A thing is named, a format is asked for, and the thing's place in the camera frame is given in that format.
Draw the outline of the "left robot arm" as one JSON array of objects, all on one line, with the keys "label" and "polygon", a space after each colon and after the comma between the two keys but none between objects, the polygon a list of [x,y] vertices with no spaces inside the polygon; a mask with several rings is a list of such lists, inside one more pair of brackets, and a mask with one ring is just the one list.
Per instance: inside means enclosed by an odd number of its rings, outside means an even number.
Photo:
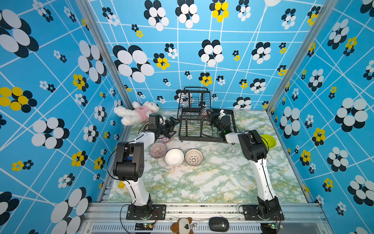
[{"label": "left robot arm", "polygon": [[150,193],[146,190],[142,175],[145,169],[145,149],[157,142],[161,135],[171,138],[180,121],[174,117],[160,123],[160,114],[151,114],[149,122],[133,141],[120,142],[115,152],[113,175],[123,182],[131,196],[127,220],[156,218]]}]

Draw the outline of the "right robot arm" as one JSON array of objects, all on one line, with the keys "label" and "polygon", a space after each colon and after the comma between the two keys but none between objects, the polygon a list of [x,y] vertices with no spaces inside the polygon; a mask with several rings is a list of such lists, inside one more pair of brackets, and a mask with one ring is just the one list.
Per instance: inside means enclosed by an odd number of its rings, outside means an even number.
[{"label": "right robot arm", "polygon": [[268,220],[275,216],[284,220],[279,199],[271,185],[267,169],[267,141],[256,130],[244,132],[231,131],[230,117],[225,114],[214,114],[210,124],[217,128],[227,143],[238,143],[244,157],[250,162],[257,183],[258,216]]}]

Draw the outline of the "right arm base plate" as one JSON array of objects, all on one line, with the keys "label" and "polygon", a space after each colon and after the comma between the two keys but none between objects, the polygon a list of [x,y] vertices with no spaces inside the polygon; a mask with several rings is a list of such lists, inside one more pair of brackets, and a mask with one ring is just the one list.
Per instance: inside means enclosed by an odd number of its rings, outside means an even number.
[{"label": "right arm base plate", "polygon": [[284,221],[282,210],[278,208],[269,209],[263,205],[243,205],[239,208],[245,220],[250,221]]}]

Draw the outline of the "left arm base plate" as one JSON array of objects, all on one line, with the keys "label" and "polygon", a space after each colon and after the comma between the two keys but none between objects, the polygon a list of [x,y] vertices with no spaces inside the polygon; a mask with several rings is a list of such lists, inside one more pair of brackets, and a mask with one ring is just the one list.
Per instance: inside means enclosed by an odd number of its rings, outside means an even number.
[{"label": "left arm base plate", "polygon": [[130,205],[126,220],[165,220],[166,205]]}]

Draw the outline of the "black white leaf bowl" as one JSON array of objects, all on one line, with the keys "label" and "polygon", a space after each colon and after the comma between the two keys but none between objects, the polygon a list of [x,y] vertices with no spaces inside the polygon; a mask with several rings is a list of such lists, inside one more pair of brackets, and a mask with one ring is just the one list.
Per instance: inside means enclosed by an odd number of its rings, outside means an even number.
[{"label": "black white leaf bowl", "polygon": [[211,109],[209,108],[203,108],[199,112],[199,117],[202,120],[210,120],[211,119]]}]

